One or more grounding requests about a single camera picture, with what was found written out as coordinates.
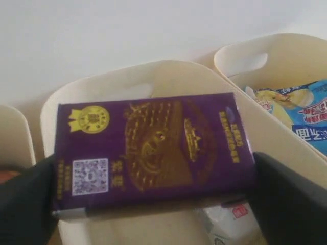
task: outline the white wall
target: white wall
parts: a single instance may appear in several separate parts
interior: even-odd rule
[[[268,33],[326,38],[326,7],[325,0],[3,1],[0,103],[22,110],[39,145],[40,105],[65,83],[160,59],[206,63],[225,44]]]

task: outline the qr code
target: qr code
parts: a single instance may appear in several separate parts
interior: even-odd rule
[[[73,196],[104,193],[107,191],[107,158],[73,161]]]

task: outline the purple package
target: purple package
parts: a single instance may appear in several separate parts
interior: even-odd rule
[[[55,155],[60,218],[196,208],[255,183],[232,93],[59,105]]]

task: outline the white plastic bin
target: white plastic bin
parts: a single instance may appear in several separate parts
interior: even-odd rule
[[[16,108],[0,105],[0,139],[1,163],[24,168],[35,164],[27,120]]]
[[[276,123],[251,98],[212,70],[191,62],[158,61],[111,71],[69,83],[50,96],[42,108],[41,131],[46,156],[53,154],[59,103],[136,99],[234,92],[253,150],[265,152],[327,187],[325,161],[291,131]],[[291,145],[285,151],[280,144]],[[207,244],[204,228],[191,211],[87,223],[60,222],[65,245]]]
[[[294,33],[228,45],[214,56],[214,70],[240,90],[246,86],[280,89],[326,79],[326,67],[327,41]]]

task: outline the blue snack bag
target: blue snack bag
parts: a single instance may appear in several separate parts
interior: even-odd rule
[[[327,155],[327,79],[284,89],[245,92],[283,124]]]

